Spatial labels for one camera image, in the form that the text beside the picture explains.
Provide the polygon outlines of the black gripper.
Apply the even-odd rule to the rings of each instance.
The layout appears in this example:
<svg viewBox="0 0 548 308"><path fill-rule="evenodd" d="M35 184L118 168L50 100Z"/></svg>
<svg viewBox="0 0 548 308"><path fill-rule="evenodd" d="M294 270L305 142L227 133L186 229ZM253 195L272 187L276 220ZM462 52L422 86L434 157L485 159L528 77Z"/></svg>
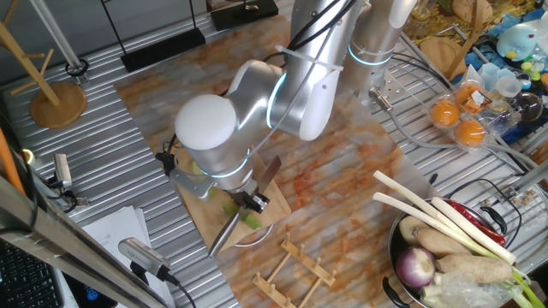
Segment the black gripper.
<svg viewBox="0 0 548 308"><path fill-rule="evenodd" d="M227 193L233 199L235 204L245 210L254 210L257 213L262 213L270 200L258 191L256 181L249 181L242 187L235 190L228 190Z"/></svg>

